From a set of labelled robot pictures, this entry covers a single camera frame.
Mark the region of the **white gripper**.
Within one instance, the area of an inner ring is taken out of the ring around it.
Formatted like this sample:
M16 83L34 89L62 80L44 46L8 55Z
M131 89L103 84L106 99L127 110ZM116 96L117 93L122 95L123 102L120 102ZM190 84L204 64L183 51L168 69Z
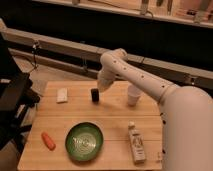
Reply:
M97 88L104 92L110 88L115 81L115 74L105 68L102 68L97 75Z

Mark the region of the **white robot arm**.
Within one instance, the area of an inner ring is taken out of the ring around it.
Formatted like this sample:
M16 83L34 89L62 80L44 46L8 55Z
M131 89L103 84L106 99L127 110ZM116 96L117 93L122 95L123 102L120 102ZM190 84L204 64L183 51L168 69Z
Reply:
M106 91L120 75L153 98L162 126L162 171L213 171L213 98L195 86L179 86L126 62L123 49L100 57L97 86Z

